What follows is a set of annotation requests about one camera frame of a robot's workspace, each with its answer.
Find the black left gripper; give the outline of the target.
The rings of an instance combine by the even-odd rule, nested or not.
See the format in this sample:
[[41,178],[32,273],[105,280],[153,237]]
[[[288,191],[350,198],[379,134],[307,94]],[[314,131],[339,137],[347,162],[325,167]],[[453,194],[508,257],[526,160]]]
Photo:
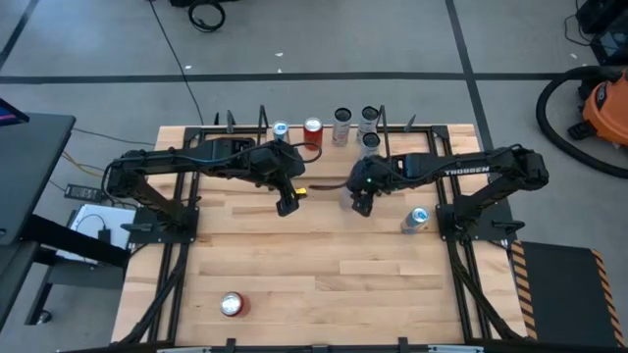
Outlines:
[[276,203],[279,215],[289,215],[299,208],[292,179],[305,172],[303,157],[290,145],[268,145],[249,154],[247,180],[258,186],[277,189],[282,194]]

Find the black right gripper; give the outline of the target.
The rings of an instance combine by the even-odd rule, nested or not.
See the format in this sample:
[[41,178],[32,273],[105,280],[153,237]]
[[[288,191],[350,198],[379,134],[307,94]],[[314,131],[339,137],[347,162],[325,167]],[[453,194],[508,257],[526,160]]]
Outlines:
[[391,194],[399,190],[399,162],[397,157],[368,156],[355,163],[345,184],[353,192],[353,211],[369,217],[373,209],[374,194]]

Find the white Celsius can blue band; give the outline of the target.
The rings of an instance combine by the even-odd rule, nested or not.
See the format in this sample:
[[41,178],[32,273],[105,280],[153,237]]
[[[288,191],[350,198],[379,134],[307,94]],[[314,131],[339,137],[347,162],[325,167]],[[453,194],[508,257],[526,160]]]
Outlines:
[[381,139],[376,132],[364,133],[360,139],[360,158],[378,155]]

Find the red Coke Zero can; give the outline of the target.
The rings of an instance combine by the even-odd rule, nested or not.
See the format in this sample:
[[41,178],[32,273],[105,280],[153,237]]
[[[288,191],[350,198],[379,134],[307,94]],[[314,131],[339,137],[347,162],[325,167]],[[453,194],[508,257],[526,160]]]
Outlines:
[[303,141],[308,150],[316,150],[322,145],[323,124],[318,118],[311,117],[304,122]]
[[220,311],[226,317],[246,315],[250,310],[248,298],[239,292],[230,291],[223,295],[220,302]]

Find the white Celsius Peach Vibe can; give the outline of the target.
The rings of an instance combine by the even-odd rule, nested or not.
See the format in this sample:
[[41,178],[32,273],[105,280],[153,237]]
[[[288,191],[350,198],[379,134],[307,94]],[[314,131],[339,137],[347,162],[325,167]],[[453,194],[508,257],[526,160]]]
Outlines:
[[334,118],[332,142],[335,146],[342,147],[348,141],[352,114],[347,108],[337,108],[334,112]]

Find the white Celsius Arctic can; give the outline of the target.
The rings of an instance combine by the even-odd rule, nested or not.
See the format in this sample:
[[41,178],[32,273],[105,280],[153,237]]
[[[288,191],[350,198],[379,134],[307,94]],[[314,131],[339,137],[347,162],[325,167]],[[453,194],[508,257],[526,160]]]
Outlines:
[[357,138],[361,138],[366,133],[377,131],[379,115],[379,110],[372,106],[366,106],[362,109],[357,129]]

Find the wooden shelf black metal legs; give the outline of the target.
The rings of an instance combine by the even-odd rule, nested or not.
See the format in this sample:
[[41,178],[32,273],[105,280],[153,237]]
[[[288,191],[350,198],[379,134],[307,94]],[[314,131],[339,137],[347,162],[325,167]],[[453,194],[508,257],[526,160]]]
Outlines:
[[[273,139],[275,136],[271,123],[276,122],[269,120],[264,105],[260,106],[259,119],[261,131],[266,133],[265,135],[262,133],[261,139],[263,141]],[[287,124],[287,126],[287,143],[296,145],[305,141],[305,130],[302,122],[300,125]],[[297,176],[298,178],[327,180],[346,179],[349,176],[351,168],[362,153],[362,147],[357,142],[358,124],[350,125],[344,145],[335,145],[334,135],[334,125],[323,125],[322,139],[319,141],[321,143],[318,144],[322,153],[318,159],[315,158],[319,153],[315,147],[305,147],[305,145],[296,147],[304,162],[311,162],[305,164],[305,172],[301,176]]]

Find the white paper sheet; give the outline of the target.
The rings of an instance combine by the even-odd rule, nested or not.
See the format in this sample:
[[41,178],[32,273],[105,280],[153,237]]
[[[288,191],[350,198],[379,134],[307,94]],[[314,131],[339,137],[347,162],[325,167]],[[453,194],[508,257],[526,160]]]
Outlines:
[[102,228],[111,230],[110,245],[128,249],[130,232],[122,225],[131,224],[135,216],[134,210],[109,206],[83,205],[74,215],[70,229],[88,237],[98,239],[98,231]]

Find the black mat hazard stripes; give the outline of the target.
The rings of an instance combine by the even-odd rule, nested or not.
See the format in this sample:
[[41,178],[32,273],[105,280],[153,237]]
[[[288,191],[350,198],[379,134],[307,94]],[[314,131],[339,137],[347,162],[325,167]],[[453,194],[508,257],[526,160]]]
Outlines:
[[517,240],[510,261],[529,337],[628,349],[598,250]]

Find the black desk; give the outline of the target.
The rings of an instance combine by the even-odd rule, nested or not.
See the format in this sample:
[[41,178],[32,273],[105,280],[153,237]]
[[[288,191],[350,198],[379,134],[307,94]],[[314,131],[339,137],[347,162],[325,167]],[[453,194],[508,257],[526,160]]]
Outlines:
[[72,134],[76,118],[30,113],[27,123],[0,126],[0,331],[32,264],[55,251],[123,268],[130,252],[34,213]]

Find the blue screen device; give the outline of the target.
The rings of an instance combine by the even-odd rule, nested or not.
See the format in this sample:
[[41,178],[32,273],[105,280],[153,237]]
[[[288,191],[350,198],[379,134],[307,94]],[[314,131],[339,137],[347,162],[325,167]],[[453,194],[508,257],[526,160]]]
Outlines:
[[0,126],[27,124],[29,116],[0,98]]

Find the black equipment case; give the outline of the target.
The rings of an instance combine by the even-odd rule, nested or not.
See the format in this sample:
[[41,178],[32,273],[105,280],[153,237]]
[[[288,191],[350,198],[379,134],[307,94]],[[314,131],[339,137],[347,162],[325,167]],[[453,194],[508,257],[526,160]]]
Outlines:
[[628,0],[584,0],[575,16],[601,66],[628,66]]

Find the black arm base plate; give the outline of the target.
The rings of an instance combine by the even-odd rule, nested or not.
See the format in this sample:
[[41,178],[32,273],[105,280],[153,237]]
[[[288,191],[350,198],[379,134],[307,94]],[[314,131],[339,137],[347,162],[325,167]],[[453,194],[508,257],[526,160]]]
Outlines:
[[481,213],[477,221],[467,226],[460,226],[454,222],[451,204],[438,205],[436,216],[441,236],[445,240],[460,242],[475,240],[511,242],[516,239],[516,232],[525,226],[524,222],[512,219],[509,208],[503,202],[490,206]]
[[146,208],[135,212],[130,223],[122,223],[121,228],[130,233],[129,242],[132,243],[190,243],[197,235],[199,210],[186,210],[183,224],[177,226],[167,221],[160,221],[158,215]]

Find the black aluminium table frame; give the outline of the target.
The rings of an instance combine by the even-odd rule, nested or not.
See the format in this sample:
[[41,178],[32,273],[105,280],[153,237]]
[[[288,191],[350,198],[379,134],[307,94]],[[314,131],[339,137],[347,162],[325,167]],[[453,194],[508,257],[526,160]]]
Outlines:
[[[436,221],[419,234],[400,222],[473,193],[466,176],[384,196],[363,218],[340,208],[343,179],[299,178],[308,191],[297,212],[277,215],[277,194],[236,179],[152,176],[168,198],[196,197],[199,223],[186,267],[146,338],[178,345],[390,344],[463,339],[447,248]],[[227,292],[244,294],[244,316],[226,317]]]

